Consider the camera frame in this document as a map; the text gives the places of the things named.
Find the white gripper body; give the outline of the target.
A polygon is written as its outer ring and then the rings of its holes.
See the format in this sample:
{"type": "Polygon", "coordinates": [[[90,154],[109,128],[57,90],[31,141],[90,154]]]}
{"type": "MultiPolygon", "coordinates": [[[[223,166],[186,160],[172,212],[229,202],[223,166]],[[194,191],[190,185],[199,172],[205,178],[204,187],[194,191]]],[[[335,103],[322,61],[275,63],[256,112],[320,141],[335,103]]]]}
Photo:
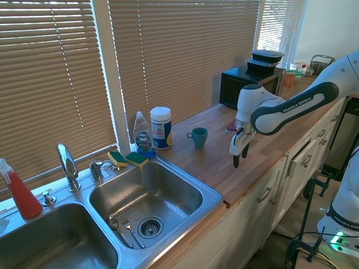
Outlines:
{"type": "Polygon", "coordinates": [[[251,123],[241,122],[238,119],[234,121],[234,135],[231,139],[229,152],[233,156],[239,156],[243,150],[250,144],[256,135],[256,131],[251,123]]]}

